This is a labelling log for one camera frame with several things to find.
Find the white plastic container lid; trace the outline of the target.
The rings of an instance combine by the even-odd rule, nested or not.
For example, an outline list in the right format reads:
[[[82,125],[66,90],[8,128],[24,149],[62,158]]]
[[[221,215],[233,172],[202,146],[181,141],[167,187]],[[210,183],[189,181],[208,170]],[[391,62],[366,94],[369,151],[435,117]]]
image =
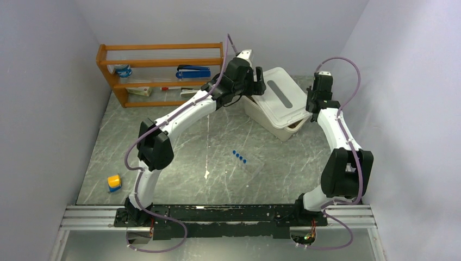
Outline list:
[[[312,114],[306,111],[306,93],[285,69],[267,70],[263,72],[263,79],[264,94],[253,95],[252,99],[275,128],[282,129],[311,117]]]

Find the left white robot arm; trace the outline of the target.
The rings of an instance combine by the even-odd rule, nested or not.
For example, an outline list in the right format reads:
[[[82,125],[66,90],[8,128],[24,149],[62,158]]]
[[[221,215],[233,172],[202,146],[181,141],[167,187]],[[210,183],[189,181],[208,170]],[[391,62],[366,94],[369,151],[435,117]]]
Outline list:
[[[174,159],[173,142],[185,130],[231,105],[234,97],[261,96],[265,90],[263,69],[252,67],[248,59],[235,57],[180,107],[156,120],[144,120],[138,139],[130,147],[137,148],[139,160],[134,189],[124,203],[130,221],[143,226],[154,215],[151,212],[154,188],[161,171]]]

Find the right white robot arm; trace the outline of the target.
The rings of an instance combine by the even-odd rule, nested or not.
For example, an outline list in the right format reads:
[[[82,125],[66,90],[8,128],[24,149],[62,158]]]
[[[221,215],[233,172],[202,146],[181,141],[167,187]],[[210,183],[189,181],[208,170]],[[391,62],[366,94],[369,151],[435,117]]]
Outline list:
[[[333,77],[329,72],[314,74],[307,90],[306,110],[311,122],[323,130],[331,151],[320,176],[320,184],[303,195],[303,205],[293,211],[299,225],[307,225],[314,212],[335,203],[356,204],[366,193],[373,164],[373,154],[363,150],[352,137],[340,110],[340,103],[332,99]]]

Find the beige plastic bin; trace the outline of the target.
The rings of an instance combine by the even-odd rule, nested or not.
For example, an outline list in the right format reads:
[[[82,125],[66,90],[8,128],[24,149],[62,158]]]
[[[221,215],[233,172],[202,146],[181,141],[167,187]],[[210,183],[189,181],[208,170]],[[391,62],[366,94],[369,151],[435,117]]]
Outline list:
[[[287,127],[278,129],[275,128],[272,123],[269,121],[269,118],[264,114],[261,108],[254,102],[253,100],[244,97],[243,98],[243,105],[245,113],[257,123],[259,123],[262,127],[264,127],[267,131],[277,137],[280,141],[285,142],[290,139],[295,133],[297,133],[301,127],[310,119],[310,116],[297,121]]]

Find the orange wooden shelf rack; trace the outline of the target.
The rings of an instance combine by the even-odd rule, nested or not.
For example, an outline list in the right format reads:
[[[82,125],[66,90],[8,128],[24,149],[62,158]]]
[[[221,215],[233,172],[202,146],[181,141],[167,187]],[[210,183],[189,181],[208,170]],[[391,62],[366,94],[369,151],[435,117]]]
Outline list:
[[[126,88],[152,87],[161,89],[168,86],[198,89],[209,78],[178,79],[179,65],[209,67],[211,75],[219,73],[224,60],[224,46],[216,43],[180,43],[156,45],[104,45],[96,54],[96,64],[108,82],[115,97],[124,108],[179,106],[177,101],[135,101]],[[131,76],[120,78],[114,65],[129,64]]]

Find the blue stapler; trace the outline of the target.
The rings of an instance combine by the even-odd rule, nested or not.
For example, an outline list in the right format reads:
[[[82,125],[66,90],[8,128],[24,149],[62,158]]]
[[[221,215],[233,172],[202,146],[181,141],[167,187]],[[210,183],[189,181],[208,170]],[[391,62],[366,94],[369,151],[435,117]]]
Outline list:
[[[209,78],[210,76],[210,68],[205,66],[179,65],[176,72],[178,79]]]

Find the red white marker pen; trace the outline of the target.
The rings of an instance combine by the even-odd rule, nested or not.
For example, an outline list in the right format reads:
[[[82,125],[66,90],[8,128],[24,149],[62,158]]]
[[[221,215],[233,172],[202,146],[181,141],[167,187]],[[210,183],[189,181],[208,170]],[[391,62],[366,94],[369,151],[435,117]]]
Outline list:
[[[182,89],[181,86],[168,86],[168,87],[162,87],[162,91],[168,91],[168,90],[180,90]]]

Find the small white green box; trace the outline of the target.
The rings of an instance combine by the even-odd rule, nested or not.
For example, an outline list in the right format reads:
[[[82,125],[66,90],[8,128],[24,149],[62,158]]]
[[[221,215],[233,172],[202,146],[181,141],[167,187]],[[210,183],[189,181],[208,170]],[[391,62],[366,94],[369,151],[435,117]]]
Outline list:
[[[134,95],[149,97],[152,93],[152,87],[126,88],[127,92]]]

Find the blue yellow small object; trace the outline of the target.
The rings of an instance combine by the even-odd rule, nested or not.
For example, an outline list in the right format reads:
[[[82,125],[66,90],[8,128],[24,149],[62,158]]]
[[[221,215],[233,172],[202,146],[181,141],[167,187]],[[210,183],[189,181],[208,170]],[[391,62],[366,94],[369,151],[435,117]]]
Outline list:
[[[107,178],[109,192],[116,192],[122,187],[121,177],[119,174]]]

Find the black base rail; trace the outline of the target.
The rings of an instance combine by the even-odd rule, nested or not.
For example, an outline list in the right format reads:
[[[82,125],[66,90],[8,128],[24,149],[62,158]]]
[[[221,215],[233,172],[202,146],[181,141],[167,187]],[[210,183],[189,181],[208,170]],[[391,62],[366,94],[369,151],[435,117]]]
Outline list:
[[[114,227],[152,228],[154,240],[173,238],[272,237],[290,239],[293,227],[324,227],[321,212],[294,204],[166,205],[152,204],[151,216],[134,207],[117,209]]]

